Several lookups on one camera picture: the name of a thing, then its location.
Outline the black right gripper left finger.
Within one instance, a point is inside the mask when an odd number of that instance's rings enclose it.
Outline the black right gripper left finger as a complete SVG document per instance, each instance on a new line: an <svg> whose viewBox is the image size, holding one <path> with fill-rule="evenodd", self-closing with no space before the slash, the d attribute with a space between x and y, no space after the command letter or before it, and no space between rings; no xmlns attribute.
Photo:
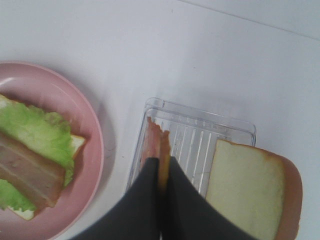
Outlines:
<svg viewBox="0 0 320 240"><path fill-rule="evenodd" d="M120 201L74 240L158 240L158 168L151 157Z"/></svg>

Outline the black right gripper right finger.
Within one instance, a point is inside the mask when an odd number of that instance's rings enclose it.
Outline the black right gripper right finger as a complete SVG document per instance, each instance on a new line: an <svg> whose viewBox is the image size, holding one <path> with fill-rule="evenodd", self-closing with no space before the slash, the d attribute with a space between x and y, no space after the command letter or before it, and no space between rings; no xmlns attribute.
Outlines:
<svg viewBox="0 0 320 240"><path fill-rule="evenodd" d="M194 188L175 157L170 158L162 205L163 240L253 240L216 211Z"/></svg>

